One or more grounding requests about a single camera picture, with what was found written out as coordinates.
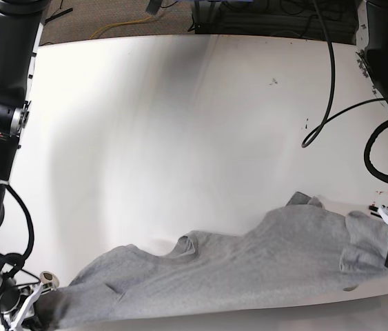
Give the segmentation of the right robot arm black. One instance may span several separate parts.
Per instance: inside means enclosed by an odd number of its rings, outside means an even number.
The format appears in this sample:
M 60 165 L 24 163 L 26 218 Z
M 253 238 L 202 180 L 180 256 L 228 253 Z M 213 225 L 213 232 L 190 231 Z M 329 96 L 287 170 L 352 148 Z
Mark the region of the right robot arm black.
M 5 216 L 7 194 L 14 158 L 28 121 L 28 95 L 32 83 L 48 1 L 0 1 L 0 227 Z M 23 209 L 28 243 L 22 253 L 0 253 L 0 330 L 43 330 L 36 302 L 55 288 L 52 281 L 35 277 L 18 284 L 34 247 L 34 226 L 27 208 Z

